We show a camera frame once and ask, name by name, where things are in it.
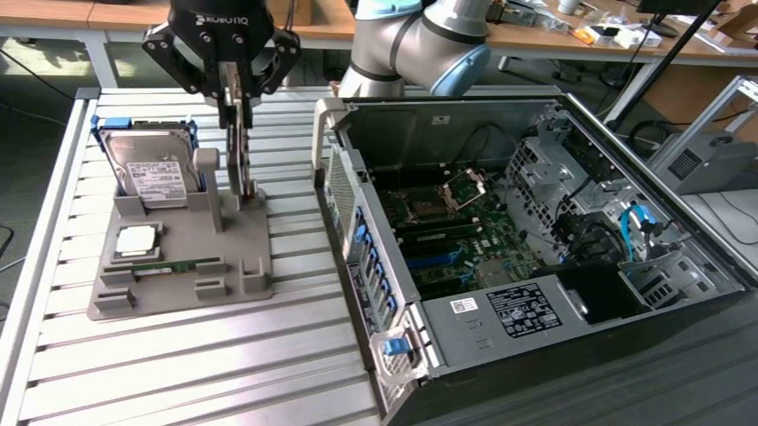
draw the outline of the metal frame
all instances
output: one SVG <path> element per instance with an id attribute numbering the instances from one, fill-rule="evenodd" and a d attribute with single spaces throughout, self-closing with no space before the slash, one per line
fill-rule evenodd
<path id="1" fill-rule="evenodd" d="M 688 126 L 682 135 L 671 143 L 663 145 L 652 158 L 650 159 L 650 169 L 660 173 L 671 162 L 687 149 L 687 145 L 692 138 L 695 138 L 711 124 L 712 120 L 718 118 L 718 114 L 723 108 L 730 105 L 734 99 L 744 95 L 752 100 L 751 110 L 739 115 L 726 128 L 727 131 L 735 132 L 739 128 L 752 119 L 755 115 L 758 104 L 758 77 L 748 77 L 738 75 L 726 86 L 719 96 L 712 100 L 708 107 L 698 116 L 695 122 Z"/>
<path id="2" fill-rule="evenodd" d="M 576 108 L 579 108 L 591 122 L 598 124 L 598 129 L 603 132 L 606 137 L 614 142 L 615 148 L 624 154 L 628 161 L 638 167 L 639 170 L 644 173 L 647 179 L 660 188 L 663 194 L 674 201 L 675 207 L 683 211 L 687 217 L 692 220 L 696 226 L 699 226 L 704 231 L 706 234 L 718 242 L 718 244 L 723 247 L 726 253 L 735 259 L 744 270 L 751 274 L 751 276 L 758 279 L 758 267 L 750 262 L 750 260 L 743 256 L 743 254 L 734 248 L 734 246 L 728 243 L 728 240 L 723 238 L 720 233 L 715 230 L 715 228 L 706 222 L 695 209 L 690 206 L 690 204 L 671 191 L 671 189 L 666 186 L 655 170 L 646 166 L 643 161 L 636 157 L 636 154 L 631 151 L 631 148 L 618 139 L 618 135 L 600 123 L 598 118 L 591 114 L 589 110 L 581 104 L 581 101 L 573 96 L 571 93 L 565 95 L 565 97 L 572 101 Z M 603 152 L 603 154 L 612 158 L 611 153 L 606 151 L 606 149 L 598 145 L 598 149 Z M 635 185 L 640 185 L 635 179 L 630 178 L 630 181 Z"/>
<path id="3" fill-rule="evenodd" d="M 49 285 L 57 264 L 57 253 L 62 242 L 64 224 L 68 208 L 73 202 L 76 179 L 78 175 L 84 148 L 86 146 L 86 131 L 82 131 L 86 117 L 94 114 L 97 101 L 77 99 L 73 104 L 68 127 L 62 137 L 56 166 L 46 186 L 45 200 L 38 214 L 32 242 L 26 252 L 24 269 L 16 284 L 16 292 L 10 310 L 5 317 L 4 333 L 0 337 L 0 356 L 6 364 L 0 367 L 0 400 L 5 401 L 1 425 L 12 424 L 10 418 L 17 417 L 21 408 L 22 392 L 14 391 L 18 386 L 26 386 L 26 377 L 18 372 L 28 372 L 32 358 L 24 354 L 37 345 L 41 322 L 30 319 L 41 318 L 49 294 Z"/>

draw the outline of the aluminum slotted table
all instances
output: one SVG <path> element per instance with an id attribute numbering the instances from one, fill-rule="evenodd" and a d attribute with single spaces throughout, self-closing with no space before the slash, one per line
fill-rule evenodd
<path id="1" fill-rule="evenodd" d="M 0 345 L 12 360 L 2 426 L 379 423 L 311 184 L 312 111 L 327 96 L 283 90 L 255 109 L 273 297 L 102 322 L 85 310 L 114 178 L 89 118 L 190 115 L 221 164 L 225 133 L 214 109 L 180 90 L 110 89 L 76 101 Z"/>

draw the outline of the floor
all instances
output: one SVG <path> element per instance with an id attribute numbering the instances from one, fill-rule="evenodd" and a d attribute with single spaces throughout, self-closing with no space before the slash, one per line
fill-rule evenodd
<path id="1" fill-rule="evenodd" d="M 13 39 L 0 39 L 0 46 L 66 94 L 73 95 L 78 87 L 97 86 L 97 78 L 80 43 L 38 40 L 33 45 L 22 45 Z M 121 87 L 174 86 L 137 44 L 112 43 L 109 49 L 118 69 Z M 287 83 L 324 85 L 324 74 L 339 79 L 339 68 L 349 62 L 348 55 L 347 51 L 305 51 Z M 492 58 L 479 84 L 532 84 L 517 76 L 500 73 L 496 65 L 497 59 Z M 596 78 L 602 66 L 600 63 L 585 64 L 587 69 L 580 73 L 584 77 L 580 84 L 556 82 L 551 77 L 555 65 L 548 60 L 513 60 L 509 70 L 531 79 L 556 84 L 596 110 L 607 91 Z M 13 228 L 16 232 L 0 259 L 1 268 L 1 265 L 17 260 L 26 252 L 64 131 L 61 125 L 28 117 L 6 107 L 64 122 L 68 119 L 70 101 L 54 93 L 4 56 L 0 56 L 0 76 L 0 224 Z M 615 96 L 616 91 L 610 91 L 606 106 Z M 642 104 L 626 124 L 650 118 L 659 118 L 658 113 Z M 0 241 L 4 237 L 5 231 L 0 230 Z M 21 265 L 17 265 L 0 272 L 0 302 L 9 302 L 12 299 L 20 271 Z M 4 317 L 5 307 L 0 307 L 0 319 Z"/>

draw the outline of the green circuit board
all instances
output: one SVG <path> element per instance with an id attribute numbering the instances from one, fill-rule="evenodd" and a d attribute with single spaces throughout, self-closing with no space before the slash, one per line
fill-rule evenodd
<path id="1" fill-rule="evenodd" d="M 457 205 L 479 193 L 468 178 L 455 179 L 448 190 Z M 441 185 L 380 191 L 379 200 L 395 229 L 397 244 L 421 298 L 428 300 L 487 288 L 483 268 L 501 268 L 499 284 L 527 280 L 543 263 L 519 237 L 492 191 L 460 209 L 445 200 Z M 451 262 L 436 264 L 444 255 Z"/>

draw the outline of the white box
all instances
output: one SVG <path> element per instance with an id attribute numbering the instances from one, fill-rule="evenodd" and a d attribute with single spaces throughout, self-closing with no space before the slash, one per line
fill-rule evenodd
<path id="1" fill-rule="evenodd" d="M 614 42 L 622 46 L 624 49 L 638 46 L 642 41 L 642 37 L 647 33 L 647 38 L 644 39 L 644 47 L 659 47 L 663 39 L 652 31 L 647 31 L 640 25 L 628 26 L 619 28 L 618 34 L 614 37 Z"/>

